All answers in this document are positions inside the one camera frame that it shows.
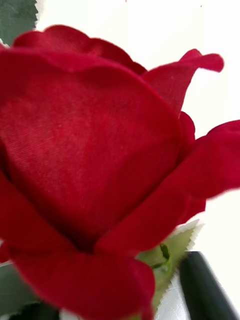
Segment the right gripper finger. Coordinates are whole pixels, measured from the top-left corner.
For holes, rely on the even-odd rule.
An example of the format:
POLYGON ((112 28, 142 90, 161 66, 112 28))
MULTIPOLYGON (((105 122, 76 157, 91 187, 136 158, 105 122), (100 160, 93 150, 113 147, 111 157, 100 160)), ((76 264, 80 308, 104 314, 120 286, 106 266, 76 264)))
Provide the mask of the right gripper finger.
POLYGON ((180 263, 179 279, 192 320, 238 320, 205 259, 190 251, 180 263))

